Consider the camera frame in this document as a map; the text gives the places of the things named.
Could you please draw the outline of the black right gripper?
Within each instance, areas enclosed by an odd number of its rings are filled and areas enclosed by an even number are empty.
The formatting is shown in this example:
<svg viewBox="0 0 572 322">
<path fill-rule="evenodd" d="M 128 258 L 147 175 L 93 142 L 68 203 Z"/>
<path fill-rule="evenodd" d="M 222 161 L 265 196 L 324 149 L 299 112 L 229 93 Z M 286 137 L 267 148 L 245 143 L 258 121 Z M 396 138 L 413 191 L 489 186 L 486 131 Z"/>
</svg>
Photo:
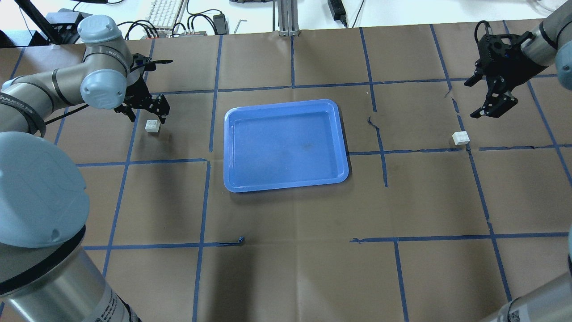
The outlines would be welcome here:
<svg viewBox="0 0 572 322">
<path fill-rule="evenodd" d="M 522 35 L 493 34 L 490 23 L 485 20 L 476 24 L 474 39 L 479 59 L 475 62 L 474 74 L 464 85 L 474 86 L 485 78 L 488 92 L 470 118 L 500 118 L 518 104 L 511 90 L 543 71 L 543 66 L 528 57 L 522 48 L 527 41 L 536 38 L 531 31 Z"/>
</svg>

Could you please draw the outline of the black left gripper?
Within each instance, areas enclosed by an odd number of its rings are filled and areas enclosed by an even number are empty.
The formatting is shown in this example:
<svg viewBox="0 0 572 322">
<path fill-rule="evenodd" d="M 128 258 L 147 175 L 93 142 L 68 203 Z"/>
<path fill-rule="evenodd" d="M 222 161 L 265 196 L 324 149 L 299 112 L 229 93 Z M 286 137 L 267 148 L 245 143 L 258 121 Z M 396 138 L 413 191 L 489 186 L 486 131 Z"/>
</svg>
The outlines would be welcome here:
<svg viewBox="0 0 572 322">
<path fill-rule="evenodd" d="M 144 79 L 145 72 L 153 72 L 158 64 L 170 64 L 171 59 L 152 60 L 142 54 L 133 54 L 133 64 L 127 76 L 127 88 L 125 98 L 120 106 L 114 108 L 114 112 L 124 114 L 134 123 L 136 115 L 134 110 L 146 110 L 159 117 L 161 124 L 165 124 L 170 113 L 170 105 L 163 94 L 153 96 L 149 91 Z"/>
</svg>

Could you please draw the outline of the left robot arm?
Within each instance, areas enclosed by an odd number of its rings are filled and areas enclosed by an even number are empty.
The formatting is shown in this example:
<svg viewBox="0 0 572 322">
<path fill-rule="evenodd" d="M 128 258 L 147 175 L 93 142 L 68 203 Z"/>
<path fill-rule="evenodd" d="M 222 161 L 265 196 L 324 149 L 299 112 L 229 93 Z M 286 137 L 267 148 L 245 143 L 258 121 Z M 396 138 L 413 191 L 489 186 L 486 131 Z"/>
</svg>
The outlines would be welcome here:
<svg viewBox="0 0 572 322">
<path fill-rule="evenodd" d="M 109 16 L 80 21 L 83 59 L 20 76 L 1 89 L 1 300 L 27 322 L 139 322 L 81 243 L 90 200 L 76 164 L 45 140 L 47 117 L 84 104 L 135 122 L 147 110 L 165 123 L 170 106 L 143 78 L 161 60 L 133 54 Z"/>
</svg>

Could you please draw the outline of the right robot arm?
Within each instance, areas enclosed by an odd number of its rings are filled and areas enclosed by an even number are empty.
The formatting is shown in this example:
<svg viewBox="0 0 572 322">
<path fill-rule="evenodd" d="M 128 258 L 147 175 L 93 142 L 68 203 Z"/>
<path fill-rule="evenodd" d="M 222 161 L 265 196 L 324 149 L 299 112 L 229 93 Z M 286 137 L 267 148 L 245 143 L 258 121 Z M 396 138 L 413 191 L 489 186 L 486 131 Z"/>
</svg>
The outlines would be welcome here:
<svg viewBox="0 0 572 322">
<path fill-rule="evenodd" d="M 560 85 L 572 87 L 572 4 L 568 0 L 555 9 L 537 27 L 518 34 L 494 34 L 488 21 L 482 37 L 475 36 L 479 58 L 473 75 L 464 82 L 474 86 L 485 80 L 488 91 L 484 103 L 472 112 L 474 119 L 483 116 L 500 118 L 517 105 L 513 90 L 551 65 L 555 65 Z"/>
</svg>

